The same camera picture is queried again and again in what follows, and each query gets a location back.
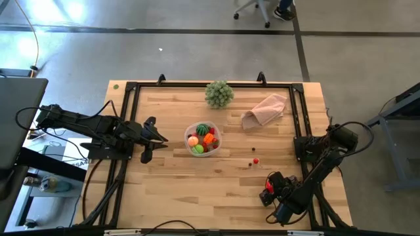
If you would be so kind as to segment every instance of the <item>concrete floor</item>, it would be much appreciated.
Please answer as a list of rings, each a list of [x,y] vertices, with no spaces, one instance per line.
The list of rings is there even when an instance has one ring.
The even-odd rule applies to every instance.
[[[100,28],[263,30],[258,9],[233,20],[242,0],[21,0],[34,24]],[[419,32],[420,1],[297,1],[301,30]],[[0,26],[26,26],[13,1]],[[271,19],[270,30],[291,30]],[[38,77],[49,79],[43,104],[93,113],[110,79],[302,81],[294,35],[48,33],[38,31]],[[303,36],[310,81],[321,82],[334,122],[367,121],[391,97],[419,82],[420,38]],[[0,68],[28,68],[35,57],[30,32],[0,31]],[[361,129],[361,142],[366,135]],[[365,152],[341,168],[354,225],[396,233],[420,232],[420,190],[387,193],[396,180],[381,131]]]

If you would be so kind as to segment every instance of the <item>towel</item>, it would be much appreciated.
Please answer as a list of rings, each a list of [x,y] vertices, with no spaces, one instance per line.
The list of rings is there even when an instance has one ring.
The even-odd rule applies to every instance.
[[[271,94],[251,111],[247,111],[241,115],[242,128],[245,130],[255,126],[263,126],[271,120],[283,116],[286,100],[286,97],[279,94]]]

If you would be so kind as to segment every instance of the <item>paper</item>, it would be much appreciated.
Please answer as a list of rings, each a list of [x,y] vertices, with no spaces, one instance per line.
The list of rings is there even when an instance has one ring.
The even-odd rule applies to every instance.
[[[68,140],[76,144],[83,156],[87,158],[89,150],[81,147],[80,144],[90,143],[92,142],[92,138],[69,138]],[[87,170],[89,166],[89,160],[84,160],[77,148],[69,142],[66,144],[66,149],[64,150],[63,161],[83,170]]]

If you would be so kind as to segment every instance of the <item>wooden tabletop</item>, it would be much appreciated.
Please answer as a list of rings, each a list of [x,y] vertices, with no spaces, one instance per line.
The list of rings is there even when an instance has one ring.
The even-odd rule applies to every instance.
[[[105,102],[113,100],[118,113],[125,84],[126,81],[110,81],[106,93]],[[322,136],[326,133],[328,119],[321,86],[319,83],[303,85],[312,133]],[[283,117],[247,131],[241,127],[241,114],[273,93],[289,97],[284,88],[234,88],[232,103],[226,109],[217,110],[207,107],[204,88],[141,88],[136,122],[143,124],[149,116],[156,117],[159,133],[169,141],[167,148],[153,152],[152,161],[146,165],[140,163],[143,147],[135,147],[127,168],[118,227],[152,228],[167,220],[185,220],[202,229],[310,229],[308,216],[291,226],[266,223],[265,218],[274,206],[264,207],[258,197],[272,171],[302,179],[293,149],[295,129],[289,99]],[[132,101],[133,95],[126,119],[129,119]],[[297,106],[301,115],[299,99]],[[113,115],[111,107],[102,115]],[[214,122],[222,133],[222,146],[216,155],[194,157],[186,149],[184,132],[199,121]],[[302,126],[301,130],[304,136],[305,128]],[[249,167],[253,158],[259,158],[260,163]],[[89,165],[87,176],[93,165]],[[93,174],[86,196],[87,214],[104,194],[109,165],[110,161],[103,161]],[[336,213],[352,225],[339,171],[335,169],[322,185]],[[110,202],[108,219],[114,198]],[[321,222],[315,200],[314,206]],[[75,223],[81,219],[79,204]],[[169,224],[162,228],[188,226]]]

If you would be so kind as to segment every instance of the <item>shoe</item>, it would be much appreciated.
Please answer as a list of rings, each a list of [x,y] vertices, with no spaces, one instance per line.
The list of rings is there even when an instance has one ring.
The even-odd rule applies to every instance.
[[[293,20],[296,17],[290,10],[280,11],[278,7],[276,7],[276,10],[274,10],[273,16],[284,21]]]

